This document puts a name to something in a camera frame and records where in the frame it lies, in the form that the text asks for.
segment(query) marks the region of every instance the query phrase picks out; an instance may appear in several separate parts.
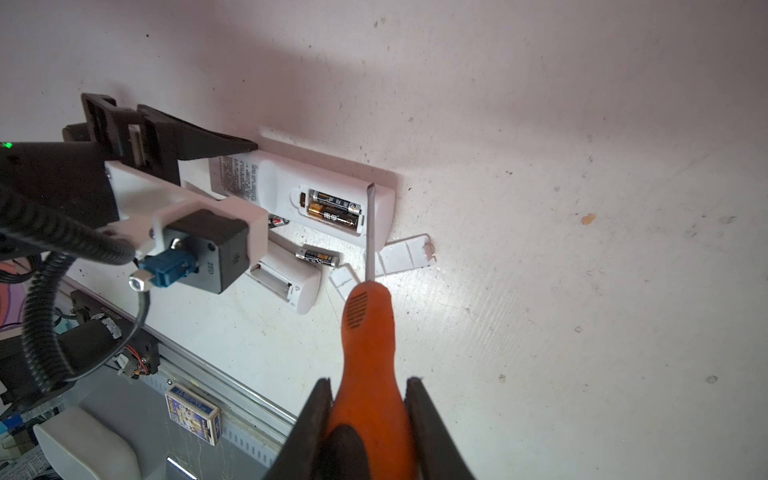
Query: gray floor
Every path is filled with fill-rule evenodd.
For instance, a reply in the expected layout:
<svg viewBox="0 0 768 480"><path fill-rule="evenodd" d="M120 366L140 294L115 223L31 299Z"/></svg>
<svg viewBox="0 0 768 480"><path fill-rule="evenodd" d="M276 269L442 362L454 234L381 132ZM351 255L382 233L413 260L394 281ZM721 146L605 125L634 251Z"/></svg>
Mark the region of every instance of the gray floor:
<svg viewBox="0 0 768 480"><path fill-rule="evenodd" d="M146 480L189 480L172 458L200 480L258 480L266 467L222 439L211 446L168 418L164 397L142 382L128 382L112 369L81 380L65 394L133 447Z"/></svg>

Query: orange screwdriver handle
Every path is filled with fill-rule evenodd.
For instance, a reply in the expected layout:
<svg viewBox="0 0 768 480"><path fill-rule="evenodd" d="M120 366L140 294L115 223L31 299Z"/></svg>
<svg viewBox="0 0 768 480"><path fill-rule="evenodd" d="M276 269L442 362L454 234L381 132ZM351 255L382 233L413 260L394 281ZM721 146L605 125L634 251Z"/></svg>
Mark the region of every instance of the orange screwdriver handle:
<svg viewBox="0 0 768 480"><path fill-rule="evenodd" d="M362 439L373 480L412 480L416 454L395 378L395 317L385 286L364 282L349 294L341 322L344 373L326 437L339 425Z"/></svg>

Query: red wire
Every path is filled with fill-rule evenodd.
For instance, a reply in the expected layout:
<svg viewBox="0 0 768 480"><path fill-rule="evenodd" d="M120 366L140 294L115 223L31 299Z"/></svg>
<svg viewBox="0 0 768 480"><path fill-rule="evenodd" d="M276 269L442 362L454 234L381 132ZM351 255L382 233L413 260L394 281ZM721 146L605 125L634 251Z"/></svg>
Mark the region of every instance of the red wire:
<svg viewBox="0 0 768 480"><path fill-rule="evenodd" d="M136 349L135 349L134 347L130 346L130 345L126 345L126 346L125 346L125 349L126 349L128 352L131 352L131 353L133 354L133 356L135 356L135 357L136 357L136 360L138 360L138 361L139 361L139 365L141 365L141 368L142 368L142 369L144 369L144 374L145 374L145 375L149 375L149 369L148 369L148 368L147 368L147 366L144 364L144 362L142 362L142 361L141 361L141 356L139 355L139 352L137 352L137 351L136 351Z"/></svg>

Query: loose battery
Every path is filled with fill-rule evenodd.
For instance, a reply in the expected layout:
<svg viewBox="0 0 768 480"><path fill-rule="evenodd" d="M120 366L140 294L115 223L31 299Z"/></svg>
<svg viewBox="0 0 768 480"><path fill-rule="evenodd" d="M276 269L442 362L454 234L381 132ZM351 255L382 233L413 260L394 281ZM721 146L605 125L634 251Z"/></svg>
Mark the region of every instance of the loose battery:
<svg viewBox="0 0 768 480"><path fill-rule="evenodd" d="M296 258L310 263L321 263L322 265L333 267L339 266L339 257L337 255L316 252L315 250L309 250L304 247L301 247L296 251Z"/></svg>
<svg viewBox="0 0 768 480"><path fill-rule="evenodd" d="M275 215L270 215L270 222L269 222L270 228L282 227L283 225L287 225L288 223L290 222L285 218L277 217Z"/></svg>
<svg viewBox="0 0 768 480"><path fill-rule="evenodd" d="M357 228L358 217L356 215L350 215L339 208L320 204L310 204L306 211L313 217L323 218L334 223L340 223L345 227Z"/></svg>
<svg viewBox="0 0 768 480"><path fill-rule="evenodd" d="M324 194L323 192L319 192L317 190L310 190L310 197L312 198L313 202L317 202L318 204L328 205L340 210L345 210L347 213L352 215L360 215L360 205L358 204L353 204L352 202Z"/></svg>

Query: white tabletop surface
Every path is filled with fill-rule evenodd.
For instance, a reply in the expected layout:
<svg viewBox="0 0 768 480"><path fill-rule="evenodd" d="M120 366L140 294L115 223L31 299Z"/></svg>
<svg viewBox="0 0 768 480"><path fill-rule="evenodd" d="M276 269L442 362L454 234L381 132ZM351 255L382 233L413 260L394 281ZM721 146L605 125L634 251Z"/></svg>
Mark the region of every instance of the white tabletop surface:
<svg viewBox="0 0 768 480"><path fill-rule="evenodd" d="M0 12L3 141L56 141L103 93L394 187L390 240L428 233L438 257L382 280L398 381L424 378L478 478L768 475L767 3ZM362 274L359 248L279 232ZM71 275L135 311L130 271ZM150 325L291 412L339 384L327 272L305 316L247 278L152 295Z"/></svg>

